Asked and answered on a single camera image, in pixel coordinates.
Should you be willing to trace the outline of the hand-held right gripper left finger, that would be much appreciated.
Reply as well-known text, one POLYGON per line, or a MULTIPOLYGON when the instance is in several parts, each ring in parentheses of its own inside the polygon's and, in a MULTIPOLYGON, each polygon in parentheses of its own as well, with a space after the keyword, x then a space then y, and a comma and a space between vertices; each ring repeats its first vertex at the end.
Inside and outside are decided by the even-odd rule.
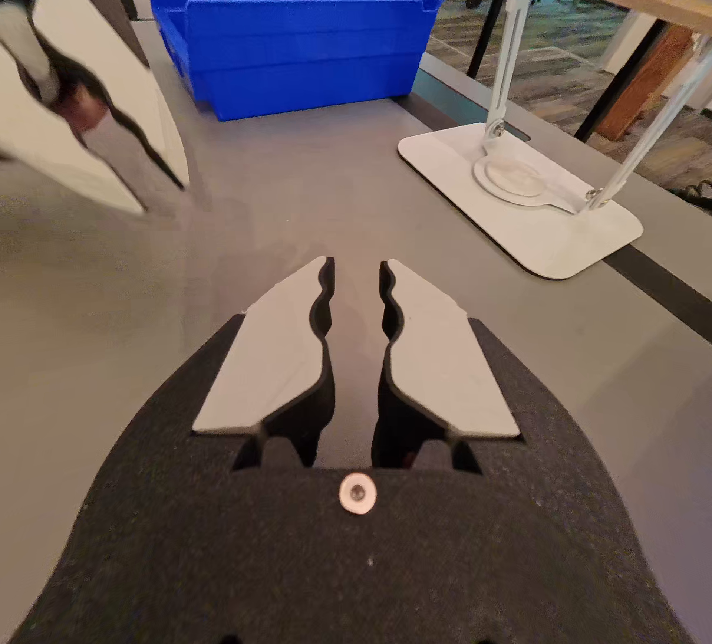
POLYGON ((316 461, 335 410, 326 336, 335 260, 319 256, 274 285, 242 321, 193 424, 194 435, 287 439, 304 467, 316 461))

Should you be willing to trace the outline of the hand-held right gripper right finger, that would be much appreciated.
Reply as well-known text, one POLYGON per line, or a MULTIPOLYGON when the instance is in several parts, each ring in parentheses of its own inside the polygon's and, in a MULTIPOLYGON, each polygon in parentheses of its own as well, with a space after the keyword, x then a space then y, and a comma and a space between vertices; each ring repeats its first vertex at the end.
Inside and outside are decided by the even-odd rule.
POLYGON ((472 440, 521 439, 521 428, 462 309, 396 259, 379 266, 387 346, 378 384, 372 465, 414 467, 428 442, 454 468, 477 470, 472 440))

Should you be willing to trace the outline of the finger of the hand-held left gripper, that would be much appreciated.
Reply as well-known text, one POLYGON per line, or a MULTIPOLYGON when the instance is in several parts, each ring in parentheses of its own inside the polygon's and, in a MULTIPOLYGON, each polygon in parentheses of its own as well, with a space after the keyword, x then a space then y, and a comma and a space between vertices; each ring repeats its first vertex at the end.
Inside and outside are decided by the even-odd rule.
POLYGON ((34 0, 31 19, 52 60, 96 90, 165 176, 187 189, 186 153, 162 90, 96 6, 90 0, 34 0))
POLYGON ((64 119, 31 95, 5 47, 1 48, 1 154, 95 203, 130 214, 146 211, 129 186, 86 149, 64 119))

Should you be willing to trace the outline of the red dry erase marker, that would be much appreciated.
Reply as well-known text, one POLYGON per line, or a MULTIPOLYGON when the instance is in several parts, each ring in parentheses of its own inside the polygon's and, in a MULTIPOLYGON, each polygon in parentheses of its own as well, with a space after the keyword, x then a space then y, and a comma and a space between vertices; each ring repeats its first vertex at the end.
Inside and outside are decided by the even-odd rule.
POLYGON ((109 115, 108 105, 83 83, 76 83, 58 98, 53 111, 64 119, 77 137, 97 128, 109 115))

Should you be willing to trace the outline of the white adjustable stand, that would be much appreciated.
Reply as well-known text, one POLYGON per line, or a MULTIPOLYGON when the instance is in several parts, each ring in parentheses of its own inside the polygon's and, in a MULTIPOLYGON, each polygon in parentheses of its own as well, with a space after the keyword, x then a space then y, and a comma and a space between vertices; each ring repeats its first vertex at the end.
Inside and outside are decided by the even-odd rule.
MULTIPOLYGON (((689 28, 711 41, 711 0, 607 0, 689 28)), ((711 46, 679 84, 626 160, 591 187, 505 130, 515 58, 530 0, 506 0, 485 123, 404 138, 400 157, 524 269, 568 279, 642 236, 613 199, 711 72, 711 46)))

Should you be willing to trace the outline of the blue plastic bin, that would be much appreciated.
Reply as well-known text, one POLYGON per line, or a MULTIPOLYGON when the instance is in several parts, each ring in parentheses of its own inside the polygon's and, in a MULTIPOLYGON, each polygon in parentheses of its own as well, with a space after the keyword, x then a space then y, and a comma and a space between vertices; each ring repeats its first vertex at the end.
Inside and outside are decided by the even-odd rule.
POLYGON ((443 0, 150 0, 177 75, 220 121, 405 96, 443 0))

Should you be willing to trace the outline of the black metal table leg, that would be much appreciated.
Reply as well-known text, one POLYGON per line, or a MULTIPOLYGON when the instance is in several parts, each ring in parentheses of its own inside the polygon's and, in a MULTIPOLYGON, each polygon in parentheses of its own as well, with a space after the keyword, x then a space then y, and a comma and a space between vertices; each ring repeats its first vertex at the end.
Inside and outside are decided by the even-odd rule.
POLYGON ((619 97, 628 88, 641 69, 646 57, 666 32, 669 23, 662 19, 656 19, 640 43, 631 53, 628 60, 618 70, 608 87, 597 100, 596 104, 583 120, 580 127, 574 134, 578 141, 586 143, 590 136, 598 129, 601 122, 610 113, 619 97))
POLYGON ((504 3, 505 0, 491 0, 467 70, 467 76, 471 79, 476 79, 481 68, 485 52, 490 43, 495 24, 498 21, 504 3))

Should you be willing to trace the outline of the brown wooden post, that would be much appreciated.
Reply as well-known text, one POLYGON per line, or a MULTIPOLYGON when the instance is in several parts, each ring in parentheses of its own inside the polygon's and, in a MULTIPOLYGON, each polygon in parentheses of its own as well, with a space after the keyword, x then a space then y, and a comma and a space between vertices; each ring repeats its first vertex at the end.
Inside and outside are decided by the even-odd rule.
POLYGON ((693 32, 670 24, 645 56, 626 88, 597 126, 596 133, 619 141, 659 101, 662 91, 689 61, 693 32))

